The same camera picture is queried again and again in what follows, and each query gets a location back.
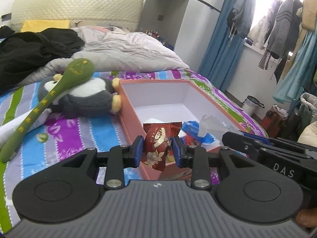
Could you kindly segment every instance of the pink box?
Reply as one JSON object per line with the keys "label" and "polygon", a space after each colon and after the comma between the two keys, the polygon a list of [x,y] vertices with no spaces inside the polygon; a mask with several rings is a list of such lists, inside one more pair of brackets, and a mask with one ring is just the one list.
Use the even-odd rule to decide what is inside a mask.
{"label": "pink box", "polygon": [[[118,93],[122,99],[119,113],[122,128],[130,144],[138,135],[146,137],[143,123],[150,118],[162,122],[200,121],[204,115],[213,115],[220,122],[246,131],[230,114],[212,100],[194,83],[187,80],[120,80]],[[218,152],[216,147],[208,152]],[[178,168],[167,163],[163,172],[142,162],[139,166],[144,179],[187,179],[189,168]]]}

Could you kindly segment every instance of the colorful striped bedsheet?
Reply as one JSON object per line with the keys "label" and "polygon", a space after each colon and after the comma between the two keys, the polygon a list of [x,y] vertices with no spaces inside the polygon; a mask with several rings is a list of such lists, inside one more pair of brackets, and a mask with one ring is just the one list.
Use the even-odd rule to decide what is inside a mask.
{"label": "colorful striped bedsheet", "polygon": [[[153,73],[101,72],[94,77],[112,79],[187,79],[205,91],[216,103],[224,108],[248,132],[265,136],[265,131],[240,107],[231,102],[221,91],[214,88],[201,75],[190,70],[169,70]],[[27,112],[38,103],[39,83],[10,91],[0,97],[0,123],[5,124],[13,118]],[[24,178],[33,175],[87,147],[96,147],[98,151],[109,151],[113,146],[125,144],[123,130],[114,115],[87,119],[64,119],[61,114],[51,114],[47,122],[29,132],[18,148],[17,156],[10,162],[0,164],[0,231],[6,233],[19,222],[12,204],[14,187]],[[102,183],[105,168],[99,172],[97,182]],[[125,169],[126,183],[130,179],[140,179],[138,169]],[[218,182],[216,171],[211,173],[213,183]]]}

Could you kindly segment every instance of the white comforter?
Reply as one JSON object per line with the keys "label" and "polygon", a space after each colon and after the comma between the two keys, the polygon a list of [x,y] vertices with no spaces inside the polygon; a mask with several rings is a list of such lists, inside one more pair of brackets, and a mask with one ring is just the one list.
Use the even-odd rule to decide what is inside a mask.
{"label": "white comforter", "polygon": [[59,58],[26,77],[20,85],[39,82],[46,77],[63,73],[76,58],[87,58],[95,65],[96,72],[131,71],[157,72],[189,68],[172,50],[145,33],[131,32],[126,35],[103,33],[89,27],[74,28],[85,41],[82,51],[72,58]]}

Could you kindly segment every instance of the green wooden spoon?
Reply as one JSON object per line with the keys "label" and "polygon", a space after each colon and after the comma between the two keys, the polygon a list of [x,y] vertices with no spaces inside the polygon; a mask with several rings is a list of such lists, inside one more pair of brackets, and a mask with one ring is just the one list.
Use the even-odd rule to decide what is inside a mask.
{"label": "green wooden spoon", "polygon": [[31,113],[29,113],[12,136],[7,140],[6,144],[1,149],[0,160],[5,163],[11,158],[12,154],[17,149],[32,124],[54,99],[67,89],[89,80],[94,71],[95,68],[92,62],[85,58],[79,58],[72,61],[67,66],[62,78],[56,86],[38,103],[38,105]]}

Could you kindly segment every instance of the teal dress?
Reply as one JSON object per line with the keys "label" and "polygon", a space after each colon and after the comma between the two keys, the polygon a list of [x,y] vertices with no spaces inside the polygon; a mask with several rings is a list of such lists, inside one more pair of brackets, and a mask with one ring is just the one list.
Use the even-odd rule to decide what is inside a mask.
{"label": "teal dress", "polygon": [[308,31],[298,50],[294,64],[284,79],[277,84],[273,98],[284,104],[298,100],[304,93],[303,85],[313,78],[317,63],[317,23],[315,31]]}

